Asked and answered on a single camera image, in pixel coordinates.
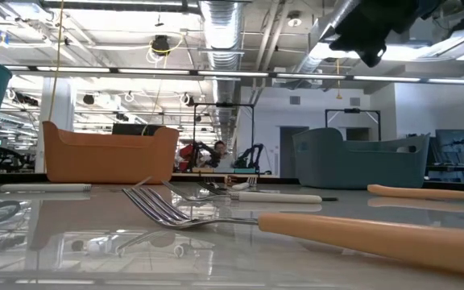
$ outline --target person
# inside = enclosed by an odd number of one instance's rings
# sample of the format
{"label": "person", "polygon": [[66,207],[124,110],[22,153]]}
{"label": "person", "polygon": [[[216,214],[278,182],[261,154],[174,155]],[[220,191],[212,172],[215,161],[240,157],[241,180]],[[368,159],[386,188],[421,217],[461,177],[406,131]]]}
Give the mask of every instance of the person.
{"label": "person", "polygon": [[217,168],[234,168],[234,157],[226,151],[226,146],[223,141],[217,141],[214,144],[214,150],[221,156]]}

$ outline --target black stand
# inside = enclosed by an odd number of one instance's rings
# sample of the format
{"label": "black stand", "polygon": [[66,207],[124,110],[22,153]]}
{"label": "black stand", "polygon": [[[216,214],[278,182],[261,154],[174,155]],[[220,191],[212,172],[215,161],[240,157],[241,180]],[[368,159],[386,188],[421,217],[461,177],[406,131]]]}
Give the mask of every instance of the black stand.
{"label": "black stand", "polygon": [[[329,112],[336,112],[336,114],[329,120]],[[360,114],[360,113],[366,113],[368,117],[370,117],[372,120],[374,120],[377,123],[377,130],[379,131],[377,135],[379,136],[379,141],[381,140],[381,135],[380,135],[380,111],[379,110],[361,110],[357,108],[353,109],[343,109],[343,110],[338,110],[338,109],[327,109],[325,110],[325,128],[329,127],[329,122],[336,117],[336,115],[339,112],[343,112],[345,114]],[[377,120],[375,120],[370,113],[376,113],[377,114]]]}

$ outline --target door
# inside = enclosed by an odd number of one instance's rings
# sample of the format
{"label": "door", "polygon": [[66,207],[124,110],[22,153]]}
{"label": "door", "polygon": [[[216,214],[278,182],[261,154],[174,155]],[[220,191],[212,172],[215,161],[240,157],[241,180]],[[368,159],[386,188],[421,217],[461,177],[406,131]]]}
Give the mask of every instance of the door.
{"label": "door", "polygon": [[309,130],[303,126],[283,126],[280,128],[280,177],[296,178],[295,147],[293,135]]}
{"label": "door", "polygon": [[370,141],[370,128],[346,128],[347,141]]}

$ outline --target white handle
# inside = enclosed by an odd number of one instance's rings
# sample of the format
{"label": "white handle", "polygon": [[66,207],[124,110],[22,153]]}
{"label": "white handle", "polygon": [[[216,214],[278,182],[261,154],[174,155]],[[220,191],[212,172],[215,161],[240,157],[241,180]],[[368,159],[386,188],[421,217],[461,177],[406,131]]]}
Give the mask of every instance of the white handle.
{"label": "white handle", "polygon": [[287,203],[305,203],[319,204],[321,197],[301,194],[280,194],[280,193],[249,193],[236,192],[231,193],[238,196],[238,201],[257,201],[257,202],[287,202]]}
{"label": "white handle", "polygon": [[243,190],[243,189],[248,189],[249,187],[250,187],[250,184],[248,182],[232,185],[233,190]]}
{"label": "white handle", "polygon": [[4,184],[0,190],[6,192],[83,192],[90,191],[91,184]]}

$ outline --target computer screen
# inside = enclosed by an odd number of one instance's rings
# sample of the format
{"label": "computer screen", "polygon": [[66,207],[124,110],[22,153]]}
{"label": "computer screen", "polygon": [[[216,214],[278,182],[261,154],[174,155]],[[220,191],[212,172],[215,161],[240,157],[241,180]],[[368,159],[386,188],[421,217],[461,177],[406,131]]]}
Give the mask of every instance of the computer screen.
{"label": "computer screen", "polygon": [[442,152],[464,152],[464,130],[436,130],[436,139]]}

